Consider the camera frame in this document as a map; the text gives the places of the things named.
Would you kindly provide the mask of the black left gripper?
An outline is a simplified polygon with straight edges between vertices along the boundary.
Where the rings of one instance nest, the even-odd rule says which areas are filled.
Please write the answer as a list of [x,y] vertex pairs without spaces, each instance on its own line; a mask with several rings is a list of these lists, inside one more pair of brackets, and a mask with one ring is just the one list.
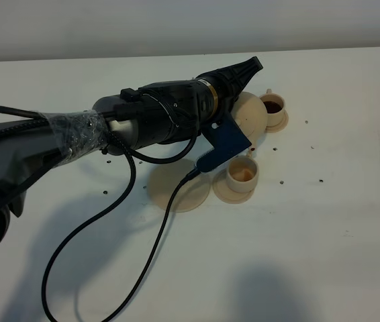
[[217,93],[219,106],[224,110],[231,111],[239,94],[253,76],[262,69],[260,60],[253,56],[235,66],[205,72],[199,75],[197,79],[207,81]]

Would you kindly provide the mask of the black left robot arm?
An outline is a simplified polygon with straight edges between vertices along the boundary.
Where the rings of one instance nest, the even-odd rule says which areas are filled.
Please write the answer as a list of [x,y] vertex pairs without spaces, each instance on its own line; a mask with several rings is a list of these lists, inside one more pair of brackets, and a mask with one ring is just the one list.
[[232,108],[262,69],[256,57],[205,72],[191,80],[152,83],[101,98],[80,113],[39,113],[0,106],[17,121],[0,123],[0,243],[11,216],[20,216],[26,191],[48,171],[87,154],[125,154],[154,163],[140,153],[153,144],[187,142],[204,136],[211,150],[190,178],[235,157],[251,143],[232,117]]

